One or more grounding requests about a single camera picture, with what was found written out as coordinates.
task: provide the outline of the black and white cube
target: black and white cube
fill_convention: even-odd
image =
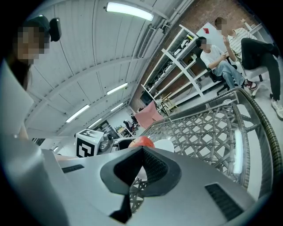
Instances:
[[[84,129],[76,134],[76,155],[80,158],[97,155],[103,132]]]

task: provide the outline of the ceiling light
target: ceiling light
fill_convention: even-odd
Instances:
[[[100,118],[99,120],[97,120],[94,124],[92,124],[89,128],[93,127],[96,123],[98,123],[100,120],[102,120],[102,118]]]
[[[240,130],[235,130],[235,164],[234,164],[234,173],[242,173],[243,169],[243,138]]]
[[[111,94],[111,93],[114,93],[115,91],[117,91],[117,90],[119,90],[119,89],[122,89],[122,88],[126,87],[127,85],[128,85],[128,83],[125,83],[125,84],[123,84],[123,85],[121,85],[121,86],[119,86],[119,87],[116,87],[115,89],[112,89],[112,90],[108,91],[108,92],[107,92],[107,95],[109,95],[109,94]]]
[[[81,114],[87,108],[89,108],[89,105],[84,106],[81,110],[79,110],[78,112],[74,113],[66,122],[72,121],[75,117],[77,117],[79,114]]]
[[[154,18],[154,15],[150,14],[149,12],[146,12],[144,10],[141,10],[141,9],[129,6],[129,5],[124,5],[124,4],[114,3],[114,2],[108,2],[106,11],[126,13],[126,14],[130,14],[133,16],[141,17],[149,21],[152,21]]]
[[[123,103],[122,103],[122,104],[119,104],[117,107],[113,108],[111,111],[116,110],[118,107],[120,107],[120,106],[122,106],[122,105],[123,105]]]

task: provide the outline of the desk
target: desk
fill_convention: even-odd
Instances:
[[[122,132],[124,132],[125,130],[127,130],[127,131],[131,134],[132,137],[134,136],[134,135],[128,130],[127,127],[124,127],[124,128],[119,129],[119,130],[118,130],[118,136],[121,137],[121,138],[123,138]]]

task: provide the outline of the metal mesh grille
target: metal mesh grille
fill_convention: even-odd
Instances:
[[[241,117],[236,105],[222,105],[206,112],[153,124],[143,136],[150,136],[153,142],[168,139],[174,144],[175,153],[204,160],[234,182],[247,188],[245,182],[249,180],[249,171],[244,170],[239,174],[233,173],[235,130],[241,128],[245,132]],[[249,167],[249,164],[248,158],[245,160],[245,167]],[[142,202],[139,200],[136,205],[137,198],[141,199],[142,197],[138,193],[139,187],[137,189],[133,187],[139,183],[142,183],[142,187],[146,181],[136,178],[130,190],[133,213],[137,210],[137,205],[139,206]]]

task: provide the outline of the shelving unit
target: shelving unit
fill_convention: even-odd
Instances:
[[[156,103],[157,99],[161,98],[161,94],[165,92],[164,95],[170,93],[168,98],[172,99],[175,104],[178,105],[196,95],[203,96],[205,90],[218,83],[214,83],[209,77],[204,76],[207,70],[195,71],[194,67],[198,65],[196,64],[194,50],[197,48],[195,41],[198,36],[186,27],[182,25],[179,26],[181,27],[180,32],[175,36],[167,49],[162,49],[163,55],[151,71],[145,83],[141,85]],[[181,48],[181,43],[184,40],[190,41],[187,46]],[[177,49],[181,49],[181,51],[178,55],[174,55]],[[172,71],[176,67],[178,67],[180,72],[178,73],[175,70],[172,74]]]

